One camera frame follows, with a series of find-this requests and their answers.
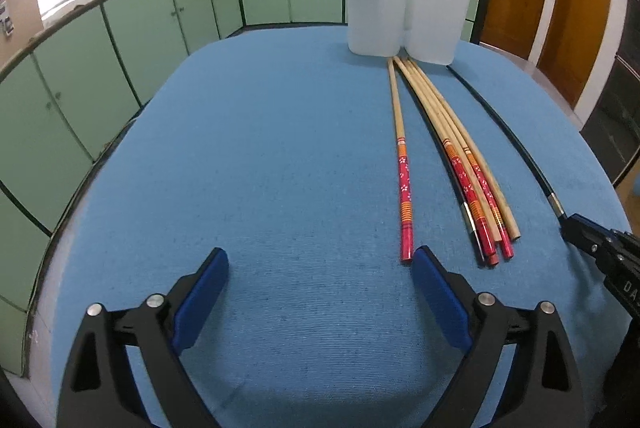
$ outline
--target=bamboo stick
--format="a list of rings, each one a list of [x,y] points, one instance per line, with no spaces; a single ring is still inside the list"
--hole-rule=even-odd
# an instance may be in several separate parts
[[[502,215],[502,218],[504,219],[504,224],[507,227],[507,231],[509,232],[509,236],[510,236],[511,240],[517,240],[518,238],[520,238],[520,228],[518,227],[516,219],[513,216],[513,212],[511,211],[511,208],[509,206],[509,203],[507,202],[507,199],[505,198],[502,190],[500,189],[498,181],[494,177],[494,173],[489,168],[489,165],[487,164],[486,160],[484,159],[484,156],[482,156],[482,153],[481,153],[480,149],[476,146],[473,138],[471,137],[469,132],[466,130],[465,126],[462,124],[462,122],[460,121],[460,119],[458,118],[456,113],[453,111],[453,109],[451,108],[449,103],[447,103],[447,100],[445,100],[445,98],[440,93],[440,91],[435,87],[435,85],[433,85],[431,80],[424,74],[424,72],[422,72],[422,69],[420,69],[418,67],[418,65],[415,63],[415,61],[413,61],[412,59],[409,59],[409,61],[414,65],[414,67],[417,68],[418,72],[421,74],[423,79],[431,87],[431,89],[432,89],[433,93],[435,94],[436,98],[440,101],[442,106],[445,108],[447,113],[450,115],[451,119],[456,124],[456,126],[459,129],[460,133],[465,138],[466,143],[469,146],[469,150],[472,151],[474,157],[476,158],[476,161],[478,162],[478,166],[482,170],[482,173],[484,174],[484,176],[485,176],[485,178],[486,178],[486,180],[487,180],[487,182],[489,184],[489,188],[491,188],[491,192],[494,194],[495,200],[496,200],[496,202],[498,204],[498,209],[500,209],[500,214]]]
[[[442,141],[443,147],[447,151],[447,156],[449,157],[451,164],[456,171],[458,180],[460,180],[460,184],[462,185],[465,192],[465,197],[468,201],[469,208],[471,209],[472,216],[478,230],[478,236],[480,237],[480,241],[482,243],[482,252],[484,252],[485,259],[490,265],[497,264],[498,257],[495,254],[495,244],[489,228],[487,216],[484,213],[482,206],[480,205],[480,202],[478,200],[478,192],[476,192],[474,185],[472,184],[472,180],[474,177],[473,175],[471,175],[470,177],[468,175],[468,172],[465,170],[462,158],[456,151],[456,147],[450,139],[452,133],[447,130],[445,123],[442,122],[437,111],[429,104],[427,97],[417,84],[415,75],[407,68],[406,65],[404,65],[404,63],[401,62],[400,58],[398,58],[397,56],[394,57],[394,62],[396,63],[396,65],[398,65],[398,68],[402,71],[404,77],[413,87],[415,93],[420,99],[420,102],[422,103],[423,108],[425,109],[425,112],[427,113],[431,123],[433,124],[433,127],[436,129],[436,132],[440,137],[440,140]]]

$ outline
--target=table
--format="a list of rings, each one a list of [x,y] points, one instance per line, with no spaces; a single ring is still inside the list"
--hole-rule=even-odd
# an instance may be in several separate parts
[[[455,68],[496,108],[568,214],[628,223],[572,124],[525,73],[460,43]],[[484,153],[522,230],[512,262],[476,267],[449,179],[401,86],[416,246],[504,304],[562,316],[593,413],[628,326],[591,260],[567,246],[524,162],[453,76],[422,65]],[[209,251],[230,280],[185,368],[225,428],[412,427],[460,361],[399,264],[394,123],[384,58],[356,56],[341,26],[259,30],[190,56],[148,104],[74,219],[52,341],[52,386],[85,308],[167,292]],[[139,354],[136,379],[166,426]],[[476,419],[490,421],[503,357]]]

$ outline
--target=chopstick bundle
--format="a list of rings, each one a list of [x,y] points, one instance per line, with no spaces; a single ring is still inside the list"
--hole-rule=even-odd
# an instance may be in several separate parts
[[[398,65],[398,68],[404,74],[409,84],[412,86],[415,93],[418,95],[423,108],[425,109],[433,127],[436,129],[440,141],[447,152],[447,156],[456,171],[460,185],[465,193],[466,200],[471,210],[476,230],[478,231],[478,237],[482,245],[482,253],[489,265],[496,265],[498,263],[498,257],[496,256],[494,236],[490,230],[490,221],[493,219],[491,216],[487,216],[479,201],[479,194],[482,190],[479,188],[478,182],[475,181],[475,177],[472,174],[472,169],[468,165],[468,160],[462,152],[462,148],[456,141],[453,132],[451,131],[448,123],[442,116],[442,113],[431,104],[425,91],[420,84],[420,77],[412,68],[411,64],[405,65],[400,58],[394,56],[394,62]]]
[[[398,141],[398,184],[400,187],[400,261],[410,262],[414,255],[414,219],[411,206],[411,183],[409,180],[409,162],[406,154],[406,140],[404,138],[404,122],[398,95],[396,70],[391,58],[386,63],[389,71],[391,86],[391,100],[394,107],[394,121]]]
[[[447,103],[447,100],[444,99],[443,95],[440,94],[440,92],[435,87],[435,85],[433,85],[431,80],[424,74],[424,72],[422,72],[422,69],[418,67],[418,65],[414,62],[414,60],[409,59],[409,62],[411,62],[411,64],[417,68],[418,72],[420,72],[425,82],[430,86],[431,91],[434,93],[437,100],[444,107],[444,109],[447,111],[447,113],[455,123],[456,127],[460,131],[460,134],[462,134],[462,136],[464,137],[466,143],[469,146],[469,150],[471,150],[473,156],[476,158],[476,162],[478,163],[478,166],[480,167],[480,169],[482,170],[482,173],[486,178],[489,188],[491,188],[491,192],[495,197],[495,201],[498,205],[498,210],[500,211],[500,214],[504,219],[504,225],[506,226],[507,231],[509,232],[509,236],[511,240],[517,240],[518,238],[520,238],[520,229],[518,228],[516,219],[515,217],[513,217],[513,213],[511,212],[511,208],[507,203],[507,199],[504,197],[504,194],[502,193],[502,190],[498,185],[498,181],[495,179],[493,172],[489,168],[489,165],[484,160],[484,156],[482,156],[481,151],[476,146],[474,140],[470,136],[469,132],[466,130],[465,126],[458,119],[458,116],[456,115],[456,113],[449,106],[449,103]]]
[[[452,132],[456,135],[456,138],[460,146],[462,147],[462,150],[466,156],[466,159],[468,160],[471,166],[471,169],[473,170],[476,176],[476,179],[480,184],[480,187],[482,189],[482,192],[484,193],[484,196],[486,197],[491,214],[498,227],[498,232],[500,234],[500,241],[502,243],[502,254],[506,260],[510,260],[511,258],[513,258],[513,247],[511,246],[511,239],[510,239],[509,233],[502,221],[502,215],[500,214],[500,209],[498,208],[498,204],[496,202],[494,194],[491,191],[491,188],[489,187],[489,184],[485,178],[484,173],[482,172],[481,168],[478,166],[478,161],[476,160],[474,154],[469,148],[469,145],[466,142],[465,137],[463,137],[462,131],[456,126],[456,123],[452,118],[453,110],[451,110],[449,107],[450,112],[448,112],[446,107],[442,104],[442,102],[438,100],[435,94],[435,86],[431,83],[427,75],[424,74],[424,72],[422,72],[420,67],[418,67],[415,64],[415,62],[408,62],[408,63],[412,65],[412,67],[414,68],[414,72],[416,72],[421,77],[423,81],[422,88],[430,97],[431,103],[438,106],[445,120],[449,123]]]
[[[451,162],[449,161],[449,157],[447,156],[446,150],[438,137],[438,133],[436,129],[433,127],[433,123],[431,123],[427,112],[422,107],[422,103],[418,98],[418,94],[414,91],[413,87],[406,82],[406,88],[409,90],[412,99],[414,100],[415,106],[418,108],[420,115],[422,116],[422,120],[424,121],[431,138],[433,139],[433,143],[438,150],[438,154],[440,154],[440,159],[447,171],[447,175],[449,176],[449,181],[451,182],[451,188],[456,195],[456,199],[458,201],[458,205],[460,206],[460,211],[462,212],[462,218],[465,221],[465,225],[469,234],[469,240],[471,241],[471,245],[473,246],[474,254],[476,256],[476,261],[478,265],[484,265],[484,255],[482,254],[482,244],[480,243],[480,238],[478,237],[478,230],[476,230],[476,225],[474,224],[474,218],[471,215],[471,210],[469,209],[469,205],[466,203],[465,192],[462,189],[462,185],[458,180],[458,176],[456,175],[456,171],[453,169]]]

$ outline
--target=white floor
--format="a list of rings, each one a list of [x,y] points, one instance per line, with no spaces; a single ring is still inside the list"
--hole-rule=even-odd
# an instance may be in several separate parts
[[[492,45],[488,45],[486,43],[481,43],[481,45],[483,47],[486,47],[487,49],[497,52],[498,54],[501,54],[505,58],[510,59],[511,62],[514,63],[514,65],[531,76],[540,87],[545,89],[545,92],[552,100],[554,100],[554,103],[560,107],[560,110],[564,112],[569,121],[571,121],[578,130],[582,130],[584,123],[580,120],[580,118],[578,118],[578,116],[574,114],[574,110],[571,108],[571,106],[569,106],[569,103],[566,102],[565,98],[563,98],[560,92],[558,92],[558,89],[554,86],[553,83],[549,81],[549,78],[547,78],[539,68],[537,68],[533,63],[529,63],[528,61],[523,60],[519,56],[498,49],[497,47],[494,47]]]

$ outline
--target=wall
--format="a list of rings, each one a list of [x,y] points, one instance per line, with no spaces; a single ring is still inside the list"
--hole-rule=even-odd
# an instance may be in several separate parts
[[[11,36],[6,36],[4,32],[1,32],[0,67],[7,63],[15,53],[26,47],[33,36],[44,29],[40,19],[38,0],[5,1],[15,29]]]

